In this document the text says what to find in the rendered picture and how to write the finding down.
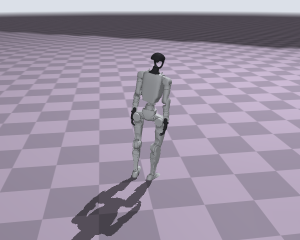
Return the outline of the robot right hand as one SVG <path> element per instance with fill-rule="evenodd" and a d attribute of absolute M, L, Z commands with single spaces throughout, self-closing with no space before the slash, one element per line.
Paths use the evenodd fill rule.
<path fill-rule="evenodd" d="M 168 123 L 169 123 L 168 119 L 165 118 L 164 121 L 163 121 L 163 123 L 164 123 L 163 132 L 159 134 L 160 136 L 164 135 L 165 131 L 167 130 L 167 126 L 168 126 Z"/>

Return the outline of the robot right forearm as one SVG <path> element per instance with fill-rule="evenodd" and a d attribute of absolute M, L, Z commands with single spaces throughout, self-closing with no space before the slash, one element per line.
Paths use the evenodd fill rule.
<path fill-rule="evenodd" d="M 171 99 L 168 98 L 166 104 L 162 106 L 163 108 L 163 121 L 166 118 L 167 122 L 169 121 L 169 108 L 170 108 Z"/>

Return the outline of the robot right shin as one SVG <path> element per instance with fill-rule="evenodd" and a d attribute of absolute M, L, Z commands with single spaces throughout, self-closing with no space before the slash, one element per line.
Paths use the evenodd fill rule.
<path fill-rule="evenodd" d="M 154 153 L 153 152 L 150 153 L 150 165 L 151 165 L 150 174 L 152 173 L 152 175 L 155 175 L 157 164 L 160 159 L 160 154 L 161 154 L 161 148 L 159 145 L 157 145 L 154 148 Z"/>

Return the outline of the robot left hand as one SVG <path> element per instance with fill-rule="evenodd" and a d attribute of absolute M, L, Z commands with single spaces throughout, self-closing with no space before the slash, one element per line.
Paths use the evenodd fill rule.
<path fill-rule="evenodd" d="M 132 110 L 131 110 L 131 124 L 135 126 L 134 122 L 133 122 L 133 114 L 136 112 L 136 107 L 134 107 Z"/>

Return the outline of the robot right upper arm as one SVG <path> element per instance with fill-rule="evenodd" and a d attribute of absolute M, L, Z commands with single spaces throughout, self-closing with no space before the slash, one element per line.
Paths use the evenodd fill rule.
<path fill-rule="evenodd" d="M 170 95 L 172 80 L 169 77 L 162 76 L 162 84 L 164 85 L 164 87 L 163 87 L 163 98 L 161 99 L 161 102 L 163 104 L 166 104 L 167 99 L 169 98 Z"/>

